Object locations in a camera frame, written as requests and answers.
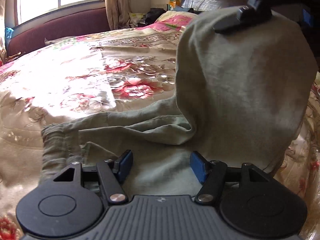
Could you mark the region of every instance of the floral bedspread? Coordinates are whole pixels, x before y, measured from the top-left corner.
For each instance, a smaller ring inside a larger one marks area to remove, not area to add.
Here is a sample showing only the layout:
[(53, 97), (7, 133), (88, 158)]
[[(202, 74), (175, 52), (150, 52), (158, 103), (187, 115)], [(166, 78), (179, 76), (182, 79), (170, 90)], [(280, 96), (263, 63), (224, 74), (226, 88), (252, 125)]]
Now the floral bedspread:
[[(155, 24), (71, 38), (0, 67), (0, 239), (21, 235), (15, 206), (37, 186), (40, 131), (101, 111), (140, 109), (174, 94), (182, 26), (194, 14), (167, 12)], [(300, 134), (275, 178), (304, 198), (304, 239), (320, 237), (320, 74)]]

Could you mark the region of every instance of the pink flower pattern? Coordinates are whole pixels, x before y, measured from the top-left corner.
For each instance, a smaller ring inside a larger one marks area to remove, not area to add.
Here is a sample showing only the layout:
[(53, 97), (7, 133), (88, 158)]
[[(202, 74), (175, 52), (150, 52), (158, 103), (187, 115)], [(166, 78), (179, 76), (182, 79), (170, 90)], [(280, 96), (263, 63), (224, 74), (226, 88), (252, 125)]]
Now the pink flower pattern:
[(320, 161), (312, 161), (310, 163), (310, 169), (312, 171), (319, 171), (319, 167), (320, 167)]
[(121, 72), (132, 65), (133, 63), (127, 62), (125, 60), (115, 59), (113, 62), (105, 64), (104, 69), (107, 71), (107, 73), (116, 73)]
[(17, 226), (7, 217), (0, 218), (0, 240), (16, 240)]
[(162, 93), (163, 91), (159, 82), (148, 82), (148, 80), (135, 77), (129, 78), (122, 86), (114, 88), (113, 93), (120, 99), (144, 99), (152, 97), (154, 94)]
[(300, 178), (299, 179), (299, 189), (300, 191), (298, 192), (298, 195), (304, 195), (306, 194), (306, 189), (307, 189), (307, 184), (306, 184), (306, 179), (305, 178)]
[(9, 62), (7, 64), (4, 64), (2, 66), (0, 66), (0, 74), (4, 73), (5, 71), (7, 71), (12, 65), (14, 64), (14, 61)]
[(145, 27), (140, 27), (140, 28), (137, 28), (137, 29), (138, 30), (143, 30), (143, 29), (146, 29), (146, 28), (152, 28), (152, 29), (154, 29), (155, 31), (158, 31), (158, 32), (166, 32), (166, 31), (169, 31), (169, 30), (172, 30), (172, 29), (174, 29), (176, 31), (179, 31), (182, 26), (187, 26), (190, 23), (191, 20), (192, 20), (192, 18), (190, 18), (190, 17), (179, 15), (179, 16), (172, 17), (170, 19), (164, 20), (162, 22), (155, 22), (155, 23), (153, 23), (151, 25), (148, 25), (148, 26), (145, 26)]
[(95, 98), (94, 95), (74, 94), (68, 99), (63, 100), (60, 103), (61, 108), (70, 108), (71, 111), (84, 110), (88, 107), (91, 99)]
[(12, 70), (12, 71), (8, 71), (0, 74), (0, 83), (7, 80), (7, 78), (14, 77), (18, 72), (19, 70)]

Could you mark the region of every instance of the black clamp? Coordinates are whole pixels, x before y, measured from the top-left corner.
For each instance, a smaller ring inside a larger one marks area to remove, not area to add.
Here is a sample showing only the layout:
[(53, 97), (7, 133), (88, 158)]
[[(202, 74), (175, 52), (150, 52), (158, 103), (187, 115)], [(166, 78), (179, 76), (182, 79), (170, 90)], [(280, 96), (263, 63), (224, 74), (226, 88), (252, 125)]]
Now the black clamp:
[[(298, 240), (307, 216), (297, 195), (251, 163), (231, 168), (198, 152), (190, 166), (203, 187), (189, 195), (136, 195), (121, 184), (133, 164), (132, 151), (94, 167), (74, 162), (39, 185), (17, 205), (24, 240)], [(98, 182), (100, 192), (85, 188)], [(227, 194), (226, 182), (239, 188)]]
[(238, 12), (216, 22), (213, 29), (216, 33), (227, 34), (248, 28), (271, 19), (271, 7), (283, 4), (298, 3), (302, 0), (248, 0), (247, 6)]

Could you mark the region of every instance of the pillow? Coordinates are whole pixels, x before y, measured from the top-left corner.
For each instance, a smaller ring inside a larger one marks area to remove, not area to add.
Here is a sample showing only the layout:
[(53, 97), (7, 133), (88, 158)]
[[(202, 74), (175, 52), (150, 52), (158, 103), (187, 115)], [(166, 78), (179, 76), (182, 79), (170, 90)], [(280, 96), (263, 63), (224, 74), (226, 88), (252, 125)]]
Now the pillow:
[(74, 37), (76, 37), (76, 36), (63, 37), (63, 38), (52, 40), (52, 41), (48, 41), (46, 38), (44, 38), (44, 44), (46, 46), (48, 46), (48, 45), (55, 44), (55, 43), (58, 43), (60, 41), (64, 41), (64, 40), (71, 39), (71, 38), (74, 38)]
[(175, 16), (186, 16), (186, 17), (190, 17), (190, 18), (194, 18), (194, 17), (197, 17), (197, 15), (195, 15), (194, 13), (189, 13), (189, 12), (175, 12), (175, 11), (167, 11), (165, 12), (163, 15), (161, 15), (157, 20), (156, 22), (163, 22), (163, 21), (166, 21), (172, 17), (175, 17)]
[(175, 12), (191, 12), (193, 13), (193, 8), (183, 8), (183, 7), (180, 7), (180, 6), (176, 6), (173, 11)]

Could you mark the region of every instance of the curtain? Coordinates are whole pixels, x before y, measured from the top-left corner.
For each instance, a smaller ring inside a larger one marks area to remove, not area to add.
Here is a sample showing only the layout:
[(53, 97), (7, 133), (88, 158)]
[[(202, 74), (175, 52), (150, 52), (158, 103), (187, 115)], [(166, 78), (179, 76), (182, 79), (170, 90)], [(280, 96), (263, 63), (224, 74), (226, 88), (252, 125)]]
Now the curtain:
[(5, 0), (0, 0), (0, 66), (5, 64), (5, 58), (7, 57), (7, 51), (4, 46), (4, 9), (5, 9)]
[(129, 22), (129, 0), (105, 0), (108, 23), (111, 30), (119, 29)]

